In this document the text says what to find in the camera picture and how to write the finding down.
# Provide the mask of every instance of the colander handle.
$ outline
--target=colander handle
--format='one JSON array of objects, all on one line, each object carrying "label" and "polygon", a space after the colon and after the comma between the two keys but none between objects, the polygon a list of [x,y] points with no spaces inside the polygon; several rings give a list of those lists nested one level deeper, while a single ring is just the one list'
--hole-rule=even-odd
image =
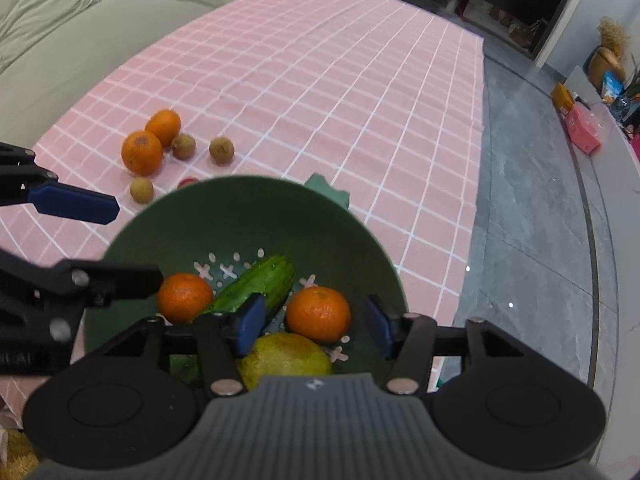
[{"label": "colander handle", "polygon": [[340,189],[335,189],[329,184],[324,176],[314,173],[305,182],[305,187],[316,193],[320,193],[325,198],[333,200],[337,205],[344,209],[349,209],[349,193]]}]

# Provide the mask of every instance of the cardboard box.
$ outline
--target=cardboard box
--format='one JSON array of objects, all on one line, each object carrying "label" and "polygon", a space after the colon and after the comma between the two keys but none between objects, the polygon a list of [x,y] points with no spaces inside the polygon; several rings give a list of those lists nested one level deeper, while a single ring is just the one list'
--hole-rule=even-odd
[{"label": "cardboard box", "polygon": [[589,155],[600,146],[600,125],[595,116],[581,103],[576,103],[564,117],[564,124],[571,142]]},{"label": "cardboard box", "polygon": [[569,89],[562,83],[556,83],[551,92],[551,99],[556,109],[563,115],[567,115],[569,110],[574,107],[574,98],[571,96]]}]

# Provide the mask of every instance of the mandarin orange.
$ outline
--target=mandarin orange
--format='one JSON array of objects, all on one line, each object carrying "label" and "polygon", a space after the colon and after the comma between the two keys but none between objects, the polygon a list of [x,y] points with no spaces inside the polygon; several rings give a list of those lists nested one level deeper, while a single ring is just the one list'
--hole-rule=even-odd
[{"label": "mandarin orange", "polygon": [[125,167],[139,176],[148,176],[160,168],[164,153],[158,138],[149,132],[133,132],[122,143]]},{"label": "mandarin orange", "polygon": [[173,324],[193,321],[213,301],[214,293],[200,276],[179,272],[164,279],[156,294],[158,312]]},{"label": "mandarin orange", "polygon": [[344,296],[325,286],[303,288],[287,303],[289,330],[313,341],[334,343],[351,324],[351,309]]},{"label": "mandarin orange", "polygon": [[181,127],[180,115],[173,110],[160,110],[148,120],[145,130],[154,134],[162,147],[167,148],[178,136]]}]

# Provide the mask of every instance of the table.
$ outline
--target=table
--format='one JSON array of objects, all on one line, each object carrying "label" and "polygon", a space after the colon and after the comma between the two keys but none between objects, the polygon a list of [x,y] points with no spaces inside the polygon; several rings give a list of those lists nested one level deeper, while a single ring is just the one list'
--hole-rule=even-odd
[{"label": "table", "polygon": [[[574,68],[565,85],[588,103],[596,103],[591,109],[602,126],[598,131],[602,145],[589,157],[578,153],[591,216],[602,215],[608,224],[607,233],[594,231],[601,303],[593,389],[608,411],[596,465],[607,478],[626,479],[640,468],[640,414],[635,408],[640,377],[640,285],[636,270],[640,238],[635,222],[629,221],[640,214],[640,161],[582,67]],[[607,243],[614,269],[606,256],[601,257],[603,252],[607,254]]]},{"label": "table", "polygon": [[[321,173],[350,192],[410,309],[450,324],[476,212],[482,86],[482,39],[398,0],[238,0],[128,60],[34,147],[61,182],[116,196],[118,218],[96,226],[5,207],[0,245],[43,266],[100,258],[142,209],[122,141],[169,107],[198,155],[166,156],[157,194],[185,176]],[[207,153],[219,134],[236,146],[228,168]],[[42,381],[5,377],[0,395],[19,417]]]}]

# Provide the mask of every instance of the pink box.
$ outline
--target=pink box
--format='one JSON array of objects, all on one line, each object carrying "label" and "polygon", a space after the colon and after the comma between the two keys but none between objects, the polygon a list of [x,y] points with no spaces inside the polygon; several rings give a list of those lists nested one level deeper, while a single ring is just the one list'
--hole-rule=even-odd
[{"label": "pink box", "polygon": [[576,103],[564,117],[564,124],[569,133],[569,138],[578,148],[589,155],[600,146],[598,138],[598,124],[595,116],[581,103]]}]

